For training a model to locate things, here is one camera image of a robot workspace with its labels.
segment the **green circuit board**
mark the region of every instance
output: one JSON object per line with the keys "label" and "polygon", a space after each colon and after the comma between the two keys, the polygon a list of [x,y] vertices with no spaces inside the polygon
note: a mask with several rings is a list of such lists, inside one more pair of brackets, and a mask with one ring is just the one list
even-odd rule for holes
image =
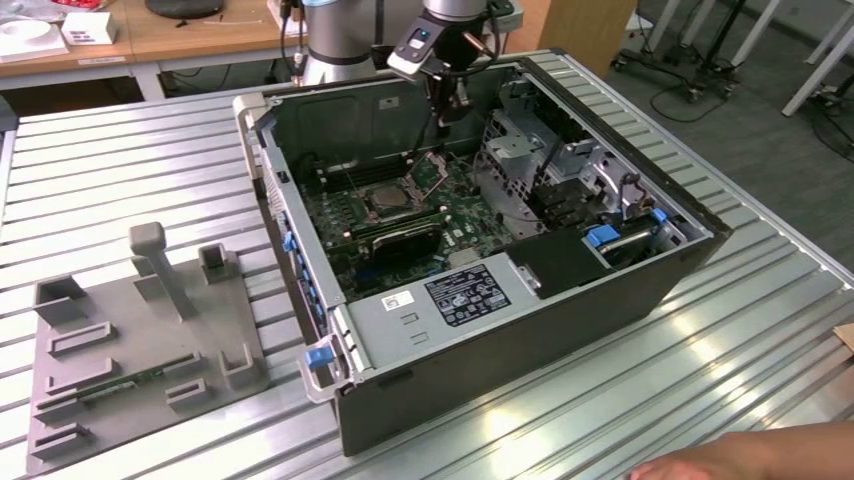
{"label": "green circuit board", "polygon": [[[466,259],[486,257],[513,241],[469,178],[469,163],[453,155],[443,158],[445,179],[439,165],[422,157],[403,177],[334,193],[313,195],[303,190],[309,215],[349,301],[442,273]],[[427,192],[419,200],[418,195]],[[441,235],[435,251],[391,265],[371,264],[377,239],[419,228]]]}

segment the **barcode sticker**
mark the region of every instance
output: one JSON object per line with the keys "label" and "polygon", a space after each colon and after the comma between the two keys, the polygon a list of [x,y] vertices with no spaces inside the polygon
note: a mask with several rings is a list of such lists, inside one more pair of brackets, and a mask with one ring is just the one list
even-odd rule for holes
{"label": "barcode sticker", "polygon": [[409,290],[405,290],[403,292],[383,298],[383,306],[386,307],[386,311],[390,312],[395,308],[401,308],[405,305],[409,305],[410,303],[413,303],[414,301],[415,301],[415,298],[413,298],[413,294],[410,293]]}
{"label": "barcode sticker", "polygon": [[78,65],[100,65],[102,63],[122,63],[126,61],[124,57],[84,58],[78,60]]}

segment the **aluminum slotted table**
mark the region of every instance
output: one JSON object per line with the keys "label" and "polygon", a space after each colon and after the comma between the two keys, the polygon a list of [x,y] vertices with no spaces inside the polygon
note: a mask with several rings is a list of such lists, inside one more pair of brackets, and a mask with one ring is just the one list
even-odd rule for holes
{"label": "aluminum slotted table", "polygon": [[533,58],[736,228],[653,314],[346,458],[291,361],[302,338],[240,154],[242,92],[26,118],[0,162],[0,478],[26,476],[34,283],[131,275],[120,247],[140,219],[164,224],[172,261],[212,242],[239,252],[274,386],[48,478],[618,478],[728,430],[854,415],[832,333],[854,318],[852,274],[570,58]]}

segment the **motherboard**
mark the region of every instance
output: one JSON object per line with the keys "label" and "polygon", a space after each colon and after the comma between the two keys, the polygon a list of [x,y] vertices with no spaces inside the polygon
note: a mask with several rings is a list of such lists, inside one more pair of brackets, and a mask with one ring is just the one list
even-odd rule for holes
{"label": "motherboard", "polygon": [[[471,180],[473,161],[430,151],[397,172],[319,170],[302,187],[350,301],[461,267],[513,241]],[[386,178],[371,183],[378,177]]]}

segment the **wooden desk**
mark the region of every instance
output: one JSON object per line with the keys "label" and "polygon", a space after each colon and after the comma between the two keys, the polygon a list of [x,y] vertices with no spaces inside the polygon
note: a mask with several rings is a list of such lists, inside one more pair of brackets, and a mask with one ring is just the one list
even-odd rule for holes
{"label": "wooden desk", "polygon": [[[119,22],[114,45],[70,46],[67,55],[0,65],[0,91],[131,76],[146,100],[162,100],[160,73],[282,55],[279,28],[264,0],[226,0],[222,20],[218,14],[180,28],[179,20],[146,9],[144,0],[116,0],[108,11]],[[285,44],[293,55],[298,38],[286,37]]]}

